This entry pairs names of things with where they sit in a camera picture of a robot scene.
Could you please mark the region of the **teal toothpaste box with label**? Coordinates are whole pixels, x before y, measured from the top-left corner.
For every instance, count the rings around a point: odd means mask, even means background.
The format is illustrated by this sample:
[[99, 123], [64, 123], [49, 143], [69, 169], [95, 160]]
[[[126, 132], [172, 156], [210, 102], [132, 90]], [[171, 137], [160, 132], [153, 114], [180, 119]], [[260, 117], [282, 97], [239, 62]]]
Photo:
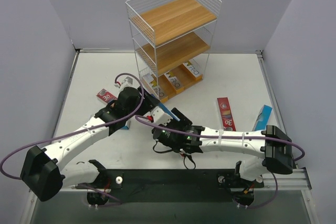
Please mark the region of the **teal toothpaste box with label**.
[[171, 112], [171, 110], [169, 110], [163, 103], [161, 103], [154, 95], [151, 96], [154, 98], [154, 108], [158, 106], [162, 108], [166, 113], [168, 113], [172, 118], [175, 118], [175, 115]]

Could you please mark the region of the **orange toothpaste box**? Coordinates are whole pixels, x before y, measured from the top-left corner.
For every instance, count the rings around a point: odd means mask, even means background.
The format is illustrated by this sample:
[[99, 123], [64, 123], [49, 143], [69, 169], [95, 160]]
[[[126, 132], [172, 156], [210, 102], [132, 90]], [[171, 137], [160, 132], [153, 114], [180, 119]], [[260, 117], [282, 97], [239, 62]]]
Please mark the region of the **orange toothpaste box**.
[[168, 100], [168, 95], [158, 84], [157, 78], [154, 78], [151, 74], [148, 73], [143, 75], [141, 80], [147, 88], [148, 92], [158, 98], [161, 103], [165, 103]]
[[192, 63], [191, 61], [187, 61], [183, 63], [183, 67], [186, 69], [186, 71], [189, 74], [191, 74], [191, 76], [194, 78], [195, 81], [199, 81], [202, 79], [203, 75], [199, 71], [195, 63]]
[[169, 85], [172, 88], [173, 94], [180, 94], [184, 91], [183, 84], [178, 79], [178, 77], [173, 73], [173, 71], [166, 72], [164, 76], [168, 80]]

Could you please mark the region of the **silver blue toothpaste box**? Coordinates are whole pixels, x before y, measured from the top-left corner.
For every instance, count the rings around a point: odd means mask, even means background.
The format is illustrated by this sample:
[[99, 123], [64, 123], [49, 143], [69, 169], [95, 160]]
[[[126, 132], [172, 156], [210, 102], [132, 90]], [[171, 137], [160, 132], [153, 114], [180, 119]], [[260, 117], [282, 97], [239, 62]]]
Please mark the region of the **silver blue toothpaste box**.
[[126, 121], [125, 125], [121, 128], [122, 130], [129, 130], [131, 126], [131, 121]]

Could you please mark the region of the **light blue toothpaste box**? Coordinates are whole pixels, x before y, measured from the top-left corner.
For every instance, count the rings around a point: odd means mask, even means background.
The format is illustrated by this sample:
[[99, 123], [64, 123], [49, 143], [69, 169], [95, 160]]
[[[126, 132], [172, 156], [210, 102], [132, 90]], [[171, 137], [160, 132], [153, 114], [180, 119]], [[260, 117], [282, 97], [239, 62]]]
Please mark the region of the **light blue toothpaste box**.
[[265, 130], [267, 123], [269, 121], [269, 118], [271, 116], [271, 113], [272, 113], [272, 107], [268, 105], [264, 105], [258, 113], [255, 124], [252, 128], [252, 131]]

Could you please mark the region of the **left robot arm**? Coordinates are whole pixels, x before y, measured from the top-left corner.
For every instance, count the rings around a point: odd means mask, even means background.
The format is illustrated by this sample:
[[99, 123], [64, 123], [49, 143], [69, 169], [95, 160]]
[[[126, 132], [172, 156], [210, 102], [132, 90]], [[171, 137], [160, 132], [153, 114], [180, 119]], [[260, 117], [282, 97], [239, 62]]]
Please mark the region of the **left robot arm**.
[[67, 135], [43, 148], [33, 146], [26, 154], [21, 180], [40, 201], [53, 198], [64, 186], [90, 183], [95, 188], [105, 185], [106, 173], [96, 161], [80, 162], [68, 172], [66, 165], [89, 146], [125, 126], [134, 115], [145, 115], [159, 100], [141, 88], [124, 88], [117, 99], [108, 103], [73, 135]]

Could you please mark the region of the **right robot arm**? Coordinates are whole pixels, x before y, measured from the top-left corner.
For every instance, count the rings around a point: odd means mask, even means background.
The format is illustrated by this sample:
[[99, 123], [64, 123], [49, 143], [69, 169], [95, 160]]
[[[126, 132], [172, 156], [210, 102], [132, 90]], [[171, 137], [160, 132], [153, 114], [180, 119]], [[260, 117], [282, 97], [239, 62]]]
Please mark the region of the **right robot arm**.
[[150, 113], [156, 127], [153, 138], [171, 151], [190, 158], [194, 153], [231, 152], [251, 156], [238, 161], [233, 181], [245, 186], [264, 173], [288, 175], [293, 170], [292, 140], [277, 126], [236, 132], [194, 125], [179, 110], [166, 113], [159, 107]]

